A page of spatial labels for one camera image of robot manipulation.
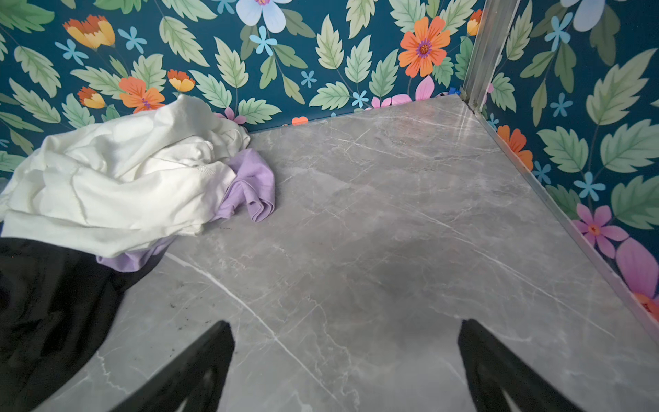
white flower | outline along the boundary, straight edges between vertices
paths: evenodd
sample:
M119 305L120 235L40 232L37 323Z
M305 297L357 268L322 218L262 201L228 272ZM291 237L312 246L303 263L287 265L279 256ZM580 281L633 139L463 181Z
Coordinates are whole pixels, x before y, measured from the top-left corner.
M236 4L236 12L243 23L248 26L256 26L256 23L261 19L261 14L263 14L263 21L266 23L268 30L279 33L286 27L286 16L277 6L277 3L286 4L290 2L291 0L239 0Z
M570 7L577 4L578 1L581 1L581 4L577 9L572 25L578 32L587 32L595 27L595 24L602 18L606 0L561 0L561 5Z

gray marble surface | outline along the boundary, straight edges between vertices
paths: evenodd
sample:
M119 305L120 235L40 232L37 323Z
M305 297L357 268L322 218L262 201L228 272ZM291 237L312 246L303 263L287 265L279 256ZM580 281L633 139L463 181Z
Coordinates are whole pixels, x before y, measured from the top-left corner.
M585 411L659 407L659 347L457 96L252 141L275 213L178 239L39 411L107 411L220 319L221 412L474 411L464 318Z

pink petal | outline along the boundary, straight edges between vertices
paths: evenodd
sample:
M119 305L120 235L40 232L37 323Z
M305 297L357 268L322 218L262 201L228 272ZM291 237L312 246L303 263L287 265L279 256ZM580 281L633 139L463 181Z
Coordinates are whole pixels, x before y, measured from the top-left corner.
M432 92L435 91L435 82L432 80L432 76L426 76L421 83L416 87L415 100L427 100L432 96Z
M583 237L586 238L588 243L590 243L591 246L595 245L595 235L593 235L591 232L585 233Z
M583 223L581 220L573 220L572 224L577 227L577 230L581 233L586 233L588 231L588 225Z
M586 206L583 203L579 203L577 205L577 214L581 218L581 220L584 221L587 225L592 225L593 219L592 219L592 214L590 214L590 209L588 209L588 206Z
M227 116L227 119L229 120L233 120L233 118L236 116L236 113L233 113L233 110L231 110L230 107L224 109L224 114Z
M630 290L654 296L659 280L659 264L642 244L629 238L617 250L616 263Z
M600 206L597 209L595 209L595 217L593 218L593 222L599 226L602 227L609 223L611 220L611 209L609 209L609 206Z
M620 226L604 226L600 227L600 231L604 236L616 242L622 242L629 237L629 233Z
M391 98L391 105L398 106L399 104L410 103L412 98L406 94L397 94Z
M613 259L616 256L616 248L614 248L613 243L609 242L609 239L604 236L597 236L597 247L600 248L600 252L604 253L604 256L609 256Z

green leaf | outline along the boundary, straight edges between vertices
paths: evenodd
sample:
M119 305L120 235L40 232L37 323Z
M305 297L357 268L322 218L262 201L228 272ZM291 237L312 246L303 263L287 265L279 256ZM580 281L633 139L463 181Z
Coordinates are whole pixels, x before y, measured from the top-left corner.
M201 0L160 0L168 9L174 8L176 14L181 17L187 17L193 22L197 18L206 20L213 20L217 15L213 13L208 6L203 4Z
M23 71L30 74L33 82L39 83L48 96L55 97L57 88L62 87L62 84L59 82L59 73L53 69L53 63L46 56L20 45L14 50L14 58Z
M533 62L530 65L526 66L522 73L519 74L521 78L526 77L540 77L544 73L545 69L549 65L549 62L554 57L554 52L551 50L541 51L540 53L533 56Z
M290 78L281 75L284 78L284 92L286 96L293 98L296 102L300 104L305 104L304 97L300 94L300 86L296 82L292 81Z
M89 114L89 109L83 107L73 96L73 93L68 94L67 102L62 103L62 108L64 109L64 116L69 120L69 124L76 129L91 125L96 121L94 116Z
M345 8L348 13L345 21L350 22L349 39L354 38L359 31L368 26L370 17L375 15L375 2L377 0L348 0Z
M597 80L594 93L586 99L586 111L595 124L610 125L629 113L625 109L636 103L639 97L634 95L648 82L641 75L656 50L643 51L622 67L613 66L603 82Z
M215 60L219 63L217 68L222 73L222 78L231 87L243 87L249 79L249 74L245 73L245 63L235 50L229 49L229 46L222 40L215 38L217 52Z
M553 32L554 29L552 28L552 17L556 16L558 21L563 21L563 16L565 16L566 13L567 9L563 7L560 2L551 6L544 13L544 18L538 23L536 28L531 30L531 37L536 38Z
M71 74L89 83L89 87L92 89L111 96L113 99L119 99L119 95L125 93L119 88L119 81L121 80L119 76L110 74L105 69L86 66L85 70L75 69L71 71Z
M437 12L440 9L440 3L442 0L428 0L428 6L426 7L426 13L428 13L428 17L432 20L433 18L437 17Z
M577 132L570 129L570 133L562 127L556 131L543 129L538 136L547 145L544 151L550 160L558 164L558 168L566 173L576 173L583 169L588 160L588 144L586 139L579 140Z
M163 91L167 71L163 70L162 54L152 54L147 58L141 55L137 61L132 62L132 67L130 75L144 80L147 90L154 87L158 92Z
M339 31L334 31L330 15L325 16L320 34L316 36L318 47L316 53L318 62L326 69L338 69L343 63L343 42L339 39Z
M350 93L345 84L336 82L327 83L325 87L317 90L318 94L311 99L309 106L321 106L321 109L341 109L350 100Z
M165 16L160 20L160 38L169 44L174 54L180 55L187 62L194 61L200 66L210 66L204 56L200 53L202 46L194 39L194 34L186 30L188 26L180 20Z
M446 22L444 30L448 30L451 35L457 32L457 29L462 27L467 22L469 16L474 11L474 7L478 0L451 0L446 6L446 9L440 13L440 18Z
M474 50L474 44L468 37L460 37L460 53L455 55L455 77L464 80L469 68L471 52Z
M398 49L396 49L383 61L378 61L375 70L371 73L371 81L368 82L370 91L381 98L389 94L396 82L398 68Z
M307 26L302 21L302 15L300 13L288 9L282 9L281 11L283 11L284 16L286 16L286 30L288 30L290 34L294 36L299 34L302 37L310 39L316 37L316 33L311 30L311 27Z
M538 87L538 90L533 95L531 107L533 108L533 125L537 126L540 123L542 110L547 107L547 85L545 80L542 81L540 87Z
M620 31L620 19L616 12L606 5L600 21L590 31L590 46L597 47L597 53L607 66L616 62L616 37Z
M14 129L9 129L9 136L11 136L11 141L23 149L25 154L30 155L34 152L34 145L26 138L14 131Z
M196 70L190 70L190 74L197 81L197 89L203 93L208 103L215 107L224 109L231 104L231 92L224 87L224 83L219 82L212 75L205 75Z
M451 76L453 76L453 63L450 57L444 57L441 65L435 66L432 69L432 76L437 80L437 83L442 83L444 87L451 84Z
M5 55L8 53L5 42L5 37L0 33L0 61L5 61Z
M256 49L257 44L249 38L251 35L258 37L258 27L246 25L241 29L241 40L243 41L241 46L241 60L247 60L247 57L250 57L254 49Z
M529 0L521 16L517 16L515 25L510 30L510 36L505 43L505 55L508 60L520 60L524 54L524 48L529 44L529 35L533 29L531 14L533 13L533 2Z
M515 87L510 84L510 78L504 77L503 73L499 73L492 81L492 86L494 87L494 91L492 91L491 96L494 104L499 106L502 110L506 110L507 107L510 107L510 110L517 112L517 102L513 95Z
M275 53L277 53L279 60L283 63L284 66L293 66L297 67L298 69L307 68L304 60L295 55L295 50L292 47L283 44L276 44L272 46L272 48L275 49Z
M121 62L114 57L110 56L110 65L112 65L112 68L119 73L119 76L121 77L128 77L128 72L126 71L126 68L121 64Z
M261 81L258 85L259 88L265 89L271 81L277 78L277 62L274 56L268 57L263 64L261 64Z
M16 99L10 98L8 95L6 95L4 93L0 93L0 102L7 103L7 104L13 104L13 105L19 105L20 104L16 101Z
M28 0L3 0L0 4L0 24L22 32L43 32L42 24L50 23L53 18L55 13L28 4Z
M5 111L0 111L0 120L4 121L6 124L15 127L19 130L25 129L33 132L39 132L39 133L43 132L43 130L41 130L35 125L32 125L24 121L19 116L16 116L15 114L12 113L7 113Z
M368 77L368 72L371 66L371 56L373 52L370 51L370 37L364 37L359 46L353 46L353 49L350 52L350 56L345 60L345 75L351 81L359 83Z
M0 152L0 170L14 171L26 158L17 154L8 154L6 151Z
M570 189L568 192L567 189L558 185L558 187L545 186L549 195L554 199L554 202L558 205L563 213L567 215L568 218L572 220L579 220L580 217L577 214L577 205L581 203L579 195L574 190Z
M614 216L637 229L653 229L659 225L659 176L645 182L636 176L627 187L619 183L611 192Z
M238 114L247 118L247 123L256 125L272 120L272 116L281 113L281 110L272 104L266 103L265 100L255 100L251 98L247 101L241 100L238 103Z
M32 113L32 115L46 123L59 123L62 118L59 112L50 106L45 99L41 99L33 90L27 91L23 86L9 79L9 86L14 90L14 99L20 102L20 106Z
M607 134L600 146L602 165L618 173L633 173L635 167L649 166L659 158L659 125L641 120L627 129L624 124L612 136Z
M135 11L140 11L142 0L96 0L94 5L103 10L121 9L121 12L127 15L132 11L133 7L135 7Z
M389 0L389 4L393 7L391 17L403 33L414 32L414 23L426 15L426 3L421 0Z
M119 112L117 111L117 109L115 109L115 105L113 104L107 106L107 108L105 109L105 114L101 115L101 119L103 121L110 121L110 120L118 119L120 117L121 116L119 115Z
M558 56L556 56L556 64L554 65L554 74L561 78L561 84L566 92L572 93L575 88L575 74L572 71L574 66L577 65L577 55L567 43L561 42L561 47L558 49Z

black fabric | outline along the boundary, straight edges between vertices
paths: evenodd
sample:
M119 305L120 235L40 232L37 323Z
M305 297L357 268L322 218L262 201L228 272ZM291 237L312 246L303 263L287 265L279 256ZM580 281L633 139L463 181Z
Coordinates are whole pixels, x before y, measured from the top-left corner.
M220 320L112 412L215 412L235 342Z
M29 411L78 372L161 257L120 273L77 250L0 239L0 411Z
M476 320L462 321L457 342L478 412L511 412L503 391L522 412L583 412Z

